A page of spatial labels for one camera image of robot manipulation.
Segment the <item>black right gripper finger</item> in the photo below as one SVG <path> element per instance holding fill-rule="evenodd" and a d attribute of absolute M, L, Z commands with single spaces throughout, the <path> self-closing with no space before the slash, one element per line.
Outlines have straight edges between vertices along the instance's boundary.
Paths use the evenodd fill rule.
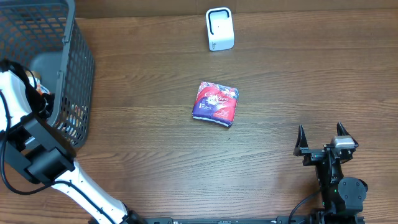
<path fill-rule="evenodd" d="M 342 124 L 341 122 L 338 122 L 338 123 L 336 124 L 336 131 L 337 131 L 337 135 L 339 135 L 339 136 L 350 136 L 351 139 L 352 139 L 353 142 L 354 142 L 354 146 L 355 146 L 355 147 L 358 147 L 358 146 L 359 146 L 358 142 L 355 140 L 354 137 L 352 137 L 352 136 L 349 134 L 349 132 L 347 132 L 347 130 L 345 129 L 345 127 L 343 126 L 343 124 Z"/>
<path fill-rule="evenodd" d="M 295 145 L 295 149 L 293 151 L 294 156 L 304 156 L 305 154 L 308 153 L 308 142 L 307 138 L 305 136 L 305 132 L 303 129 L 303 126 L 300 125 L 298 127 L 298 137 Z"/>

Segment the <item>white tube with gold cap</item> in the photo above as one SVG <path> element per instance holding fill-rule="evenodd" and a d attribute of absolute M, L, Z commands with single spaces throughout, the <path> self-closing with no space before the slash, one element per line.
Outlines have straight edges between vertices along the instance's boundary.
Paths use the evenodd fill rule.
<path fill-rule="evenodd" d="M 49 91 L 48 88 L 46 88 L 45 86 L 43 86 L 41 84 L 41 76 L 38 72 L 35 71 L 30 71 L 30 70 L 26 70 L 25 74 L 27 75 L 28 79 L 29 79 L 29 83 L 30 85 L 37 91 L 39 92 L 41 95 L 43 94 L 48 94 L 50 95 L 51 92 Z"/>

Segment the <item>gold blue wipes packet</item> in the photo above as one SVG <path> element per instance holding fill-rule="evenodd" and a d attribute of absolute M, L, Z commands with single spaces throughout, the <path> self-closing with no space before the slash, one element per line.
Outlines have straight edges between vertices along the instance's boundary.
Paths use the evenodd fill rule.
<path fill-rule="evenodd" d="M 55 123 L 55 127 L 63 134 L 66 134 L 66 139 L 73 144 L 77 140 L 83 138 L 82 132 L 85 130 L 87 106 L 78 106 L 72 104 L 68 111 L 62 112 L 61 118 Z"/>

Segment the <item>red purple pad package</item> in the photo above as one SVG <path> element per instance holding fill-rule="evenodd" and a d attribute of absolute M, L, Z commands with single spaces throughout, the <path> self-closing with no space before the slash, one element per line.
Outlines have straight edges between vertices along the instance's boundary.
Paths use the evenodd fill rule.
<path fill-rule="evenodd" d="M 238 99 L 237 88 L 201 82 L 193 105 L 193 119 L 210 121 L 230 128 L 234 121 Z"/>

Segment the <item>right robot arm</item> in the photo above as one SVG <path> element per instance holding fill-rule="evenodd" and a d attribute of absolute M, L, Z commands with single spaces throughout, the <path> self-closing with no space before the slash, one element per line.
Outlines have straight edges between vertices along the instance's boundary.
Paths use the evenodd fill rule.
<path fill-rule="evenodd" d="M 329 223 L 329 224 L 365 224 L 364 217 L 358 214 L 363 211 L 368 185 L 355 177 L 346 177 L 341 165 L 353 159 L 358 142 L 339 122 L 336 125 L 337 135 L 321 149 L 310 149 L 303 126 L 298 128 L 298 137 L 293 155 L 302 156 L 304 166 L 314 166 L 319 189 L 304 198 L 290 212 L 287 223 Z M 314 209 L 305 218 L 295 216 L 303 204 L 322 197 L 322 208 Z"/>

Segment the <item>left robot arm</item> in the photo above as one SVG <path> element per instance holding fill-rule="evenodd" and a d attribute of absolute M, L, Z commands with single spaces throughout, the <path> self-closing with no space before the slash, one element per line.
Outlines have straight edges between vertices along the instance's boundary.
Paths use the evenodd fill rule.
<path fill-rule="evenodd" d="M 81 168 L 71 144 L 47 123 L 54 96 L 39 93 L 34 73 L 1 60 L 1 178 L 19 195 L 52 187 L 69 196 L 91 216 L 91 223 L 143 223 L 121 201 L 106 193 Z"/>

